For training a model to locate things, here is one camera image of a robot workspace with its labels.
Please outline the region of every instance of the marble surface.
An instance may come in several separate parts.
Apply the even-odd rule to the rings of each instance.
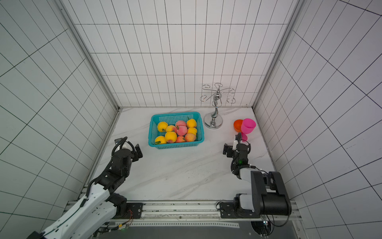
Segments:
[[[93,177],[109,162],[114,139],[127,136],[133,145],[140,145],[143,153],[143,158],[132,164],[129,177],[116,191],[127,200],[232,200],[237,193],[251,193],[250,183],[231,173],[232,159],[222,154],[224,143],[232,145],[237,134],[233,122],[245,118],[255,120],[251,108],[220,108],[223,125],[215,130],[203,126],[205,140],[198,146],[159,150],[148,145],[151,116],[193,111],[199,112],[203,119],[213,108],[124,109]],[[248,135],[248,141],[252,147],[249,163],[273,171],[258,126]]]

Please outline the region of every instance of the blue plastic basket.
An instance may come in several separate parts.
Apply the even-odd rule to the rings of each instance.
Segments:
[[[196,140],[194,142],[185,142],[185,143],[167,143],[163,145],[156,145],[155,139],[158,136],[164,136],[166,132],[159,132],[157,125],[160,122],[166,122],[168,125],[175,125],[178,120],[183,120],[187,122],[189,119],[196,120]],[[197,146],[198,144],[204,141],[204,130],[202,117],[198,112],[186,112],[186,113],[174,113],[174,114],[156,114],[151,117],[150,130],[149,130],[149,145],[151,147],[156,147],[158,149],[163,148],[180,148],[180,147],[189,147]]]

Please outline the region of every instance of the chrome stand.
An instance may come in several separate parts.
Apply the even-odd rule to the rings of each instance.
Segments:
[[[212,113],[208,113],[204,116],[204,124],[209,127],[209,128],[219,128],[223,124],[223,118],[219,115],[217,108],[222,106],[222,94],[225,94],[228,96],[227,102],[229,104],[234,104],[236,102],[235,98],[230,96],[227,93],[222,92],[223,90],[228,89],[228,93],[234,94],[235,90],[232,88],[225,88],[225,89],[220,89],[223,85],[221,83],[215,83],[215,87],[217,90],[210,89],[210,85],[203,85],[202,89],[204,90],[210,90],[210,91],[215,91],[210,97],[206,99],[206,95],[202,95],[200,97],[200,101],[206,102],[209,100],[212,96],[214,96],[214,101],[212,102],[212,105],[215,107],[215,111]]]

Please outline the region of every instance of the pink plastic cup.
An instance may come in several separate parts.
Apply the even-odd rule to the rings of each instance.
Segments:
[[[254,122],[252,119],[245,119],[241,124],[241,132],[247,135],[251,133],[255,129],[255,127],[256,122]]]
[[[241,139],[247,141],[248,137],[247,137],[247,135],[241,133]]]

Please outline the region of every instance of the silver base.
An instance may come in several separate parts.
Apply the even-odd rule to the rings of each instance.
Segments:
[[[211,113],[204,116],[204,124],[209,128],[219,128],[223,124],[223,118],[218,115],[216,118],[211,117]]]

